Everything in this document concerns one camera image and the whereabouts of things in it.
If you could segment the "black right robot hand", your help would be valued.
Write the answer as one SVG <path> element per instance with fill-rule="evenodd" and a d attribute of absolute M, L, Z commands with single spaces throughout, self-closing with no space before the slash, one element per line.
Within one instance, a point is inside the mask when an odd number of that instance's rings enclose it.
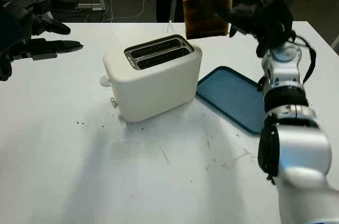
<path fill-rule="evenodd" d="M 293 16 L 284 0 L 233 0 L 231 9 L 216 12 L 231 24 L 230 36 L 251 34 L 265 48 L 275 48 L 292 35 Z"/>

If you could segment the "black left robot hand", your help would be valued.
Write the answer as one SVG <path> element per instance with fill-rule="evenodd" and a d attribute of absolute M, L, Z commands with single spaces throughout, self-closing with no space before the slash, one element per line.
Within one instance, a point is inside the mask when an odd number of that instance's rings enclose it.
<path fill-rule="evenodd" d="M 56 58 L 78 51 L 78 41 L 34 38 L 44 32 L 69 35 L 70 28 L 48 15 L 52 0 L 13 0 L 1 7 L 1 57 L 9 61 Z"/>

